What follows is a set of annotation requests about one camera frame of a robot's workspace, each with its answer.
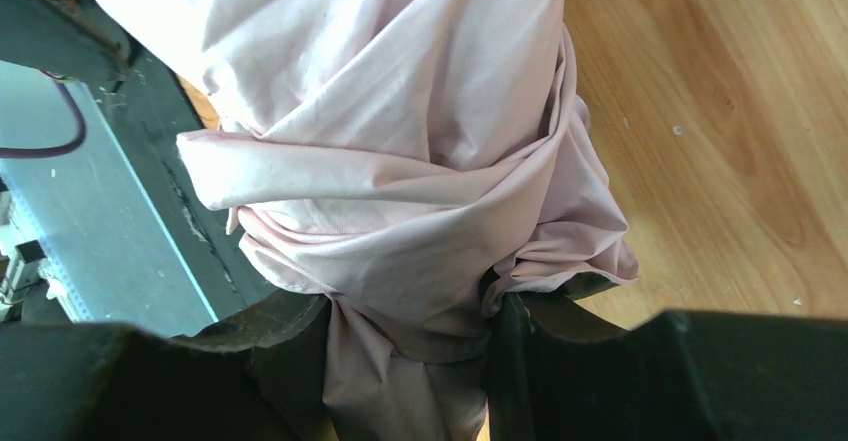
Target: wooden surface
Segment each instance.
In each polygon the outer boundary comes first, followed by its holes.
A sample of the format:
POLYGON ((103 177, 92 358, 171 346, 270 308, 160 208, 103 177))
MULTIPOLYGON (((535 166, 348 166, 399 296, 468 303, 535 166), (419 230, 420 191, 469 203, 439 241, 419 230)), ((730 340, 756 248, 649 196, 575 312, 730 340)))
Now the wooden surface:
POLYGON ((209 129, 218 129, 218 113, 215 111, 215 108, 212 107, 212 104, 209 103, 206 95, 201 93, 200 90, 192 86, 191 83, 185 79, 179 79, 186 95, 188 95, 188 99, 191 101, 191 104, 194 105, 194 110, 197 111, 197 116, 200 118, 200 122, 203 123, 203 126, 209 129))
POLYGON ((848 317, 848 0, 566 11, 642 263, 583 305, 625 327, 669 307, 848 317))

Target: red wire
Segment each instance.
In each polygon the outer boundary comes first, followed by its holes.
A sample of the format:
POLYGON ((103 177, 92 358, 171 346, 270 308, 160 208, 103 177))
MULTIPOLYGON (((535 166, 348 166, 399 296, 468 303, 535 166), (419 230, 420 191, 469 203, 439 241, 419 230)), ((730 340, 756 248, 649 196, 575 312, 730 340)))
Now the red wire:
POLYGON ((55 74, 51 74, 51 73, 49 73, 49 72, 47 72, 43 69, 39 69, 39 71, 41 71, 41 74, 47 76, 48 78, 52 79, 53 81, 65 81, 64 77, 56 76, 55 74))
POLYGON ((65 102, 65 105, 71 111, 71 115, 74 118, 74 124, 77 126, 77 134, 74 135, 74 139, 69 142, 59 145, 52 146, 49 148, 6 148, 0 147, 0 158, 4 159, 42 159, 42 158, 52 158, 54 156, 61 156, 63 154, 68 154, 77 148, 79 148, 82 143, 85 141, 87 136, 87 129, 85 126, 85 119, 83 118, 82 111, 80 111, 79 105, 74 101, 74 98, 71 96, 71 93, 68 92, 68 88, 65 86, 63 82, 61 82, 61 78, 56 78, 55 76, 46 74, 53 78, 53 84, 56 85, 56 88, 59 90, 59 94, 62 97, 62 101, 65 102))

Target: pink cloth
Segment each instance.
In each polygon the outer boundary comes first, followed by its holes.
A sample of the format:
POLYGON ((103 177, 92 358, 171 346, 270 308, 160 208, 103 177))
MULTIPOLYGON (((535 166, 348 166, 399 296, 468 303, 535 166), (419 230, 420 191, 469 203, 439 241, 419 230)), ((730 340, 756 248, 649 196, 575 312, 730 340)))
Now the pink cloth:
POLYGON ((203 203, 332 300, 342 437, 473 439, 503 293, 636 278, 563 0, 98 1, 222 114, 177 140, 203 203))

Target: wood grain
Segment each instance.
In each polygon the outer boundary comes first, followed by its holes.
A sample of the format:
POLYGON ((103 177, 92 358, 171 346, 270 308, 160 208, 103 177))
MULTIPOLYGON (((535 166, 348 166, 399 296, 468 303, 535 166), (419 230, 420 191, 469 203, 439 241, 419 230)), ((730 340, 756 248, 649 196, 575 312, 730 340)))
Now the wood grain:
POLYGON ((566 0, 566 21, 642 263, 583 305, 848 317, 848 0, 566 0))
POLYGON ((197 111, 197 116, 200 118, 203 126, 209 129, 218 129, 218 123, 220 121, 218 112, 212 106, 212 103, 209 102, 206 95, 185 79, 179 78, 179 80, 188 99, 194 105, 194 110, 197 111))

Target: black plastic part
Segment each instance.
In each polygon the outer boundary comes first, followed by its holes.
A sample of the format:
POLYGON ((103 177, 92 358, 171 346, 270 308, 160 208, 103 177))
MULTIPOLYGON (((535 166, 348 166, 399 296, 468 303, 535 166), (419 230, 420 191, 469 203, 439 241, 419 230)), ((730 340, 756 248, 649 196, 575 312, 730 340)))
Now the black plastic part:
POLYGON ((38 241, 27 241, 19 244, 17 250, 25 264, 40 261, 45 257, 44 250, 41 249, 41 244, 38 241))
POLYGON ((246 353, 203 353, 117 325, 0 326, 0 439, 295 440, 246 353))
POLYGON ((249 352, 247 369, 259 391, 299 439, 335 441, 322 400, 329 320, 326 297, 277 291, 193 338, 174 341, 203 351, 249 352))
POLYGON ((62 326, 71 321, 55 299, 47 299, 50 285, 41 281, 32 286, 21 303, 21 322, 32 325, 62 326))
POLYGON ((667 312, 626 333, 509 294, 487 372, 494 441, 848 439, 848 323, 667 312))

